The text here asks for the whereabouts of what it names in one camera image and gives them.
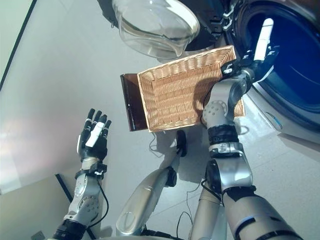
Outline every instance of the robotic hand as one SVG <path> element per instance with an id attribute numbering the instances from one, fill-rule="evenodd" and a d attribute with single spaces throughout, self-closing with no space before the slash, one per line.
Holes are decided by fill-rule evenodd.
<path id="1" fill-rule="evenodd" d="M 102 190 L 100 181 L 107 171 L 103 160 L 108 152 L 107 136 L 111 121 L 107 121 L 107 116 L 102 115 L 101 111 L 96 113 L 93 120 L 94 113 L 94 109 L 89 111 L 83 131 L 78 137 L 77 153 L 82 165 L 75 175 L 74 198 L 68 213 L 52 237 L 56 240 L 80 240 L 88 227 L 102 220 L 90 225 L 99 213 L 98 196 Z"/>

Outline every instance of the brown tray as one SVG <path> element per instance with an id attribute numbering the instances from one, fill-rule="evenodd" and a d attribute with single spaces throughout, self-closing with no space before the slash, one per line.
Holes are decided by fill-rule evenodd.
<path id="1" fill-rule="evenodd" d="M 236 59 L 233 46 L 215 48 L 138 73 L 146 124 L 150 132 L 200 123 L 205 96 L 222 78 L 221 66 Z M 244 116 L 242 101 L 235 117 Z"/>

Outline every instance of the white fingertip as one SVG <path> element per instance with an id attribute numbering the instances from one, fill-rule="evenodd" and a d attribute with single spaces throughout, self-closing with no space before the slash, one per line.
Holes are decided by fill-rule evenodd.
<path id="1" fill-rule="evenodd" d="M 78 136 L 78 142 L 76 144 L 76 152 L 79 154 L 79 144 L 80 144 L 80 137 L 81 137 L 81 134 L 79 134 Z"/>
<path id="2" fill-rule="evenodd" d="M 88 141 L 86 141 L 85 143 L 87 147 L 92 148 L 95 145 L 104 127 L 105 127 L 105 123 L 103 122 L 98 122 L 95 125 L 94 129 L 91 131 Z"/>
<path id="3" fill-rule="evenodd" d="M 254 59 L 253 59 L 254 61 L 265 60 L 266 51 L 267 51 L 268 44 L 270 42 L 270 36 L 271 36 L 273 27 L 274 27 L 274 21 L 272 18 L 267 18 L 266 20 L 264 20 L 261 28 L 260 36 L 256 44 L 256 49 L 255 49 Z"/>

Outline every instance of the robot finger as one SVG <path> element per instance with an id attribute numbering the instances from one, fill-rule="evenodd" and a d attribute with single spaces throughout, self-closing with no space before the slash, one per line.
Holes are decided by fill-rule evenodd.
<path id="1" fill-rule="evenodd" d="M 107 115 L 103 115 L 99 118 L 97 124 L 95 125 L 94 129 L 90 133 L 90 137 L 88 141 L 86 141 L 85 145 L 87 147 L 93 147 L 98 140 L 99 136 L 101 135 L 101 132 L 103 131 L 105 124 L 107 121 Z"/>
<path id="2" fill-rule="evenodd" d="M 92 118 L 94 117 L 95 110 L 93 108 L 90 109 L 88 113 L 88 117 L 85 120 L 83 129 L 89 130 L 91 129 Z"/>
<path id="3" fill-rule="evenodd" d="M 103 129 L 102 133 L 101 133 L 101 136 L 102 136 L 103 138 L 105 138 L 105 139 L 107 139 L 110 125 L 111 125 L 111 121 L 108 120 L 108 121 L 106 122 L 105 126 L 104 126 L 104 129 Z"/>
<path id="4" fill-rule="evenodd" d="M 94 120 L 93 120 L 91 129 L 94 129 L 94 128 L 95 128 L 95 126 L 96 126 L 96 124 L 97 124 L 97 122 L 98 122 L 101 114 L 102 114 L 102 112 L 101 112 L 100 110 L 96 112 L 96 115 L 95 115 L 95 117 L 94 117 Z"/>

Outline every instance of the washing machine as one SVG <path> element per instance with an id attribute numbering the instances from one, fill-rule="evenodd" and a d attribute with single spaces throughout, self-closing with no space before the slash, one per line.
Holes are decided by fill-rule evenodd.
<path id="1" fill-rule="evenodd" d="M 112 1 L 98 2 L 105 18 L 118 27 Z M 234 45 L 241 57 L 255 49 L 264 20 L 273 19 L 270 43 L 279 46 L 279 55 L 270 75 L 254 83 L 248 96 L 276 130 L 320 144 L 320 1 L 180 2 L 193 12 L 200 26 L 184 55 Z"/>

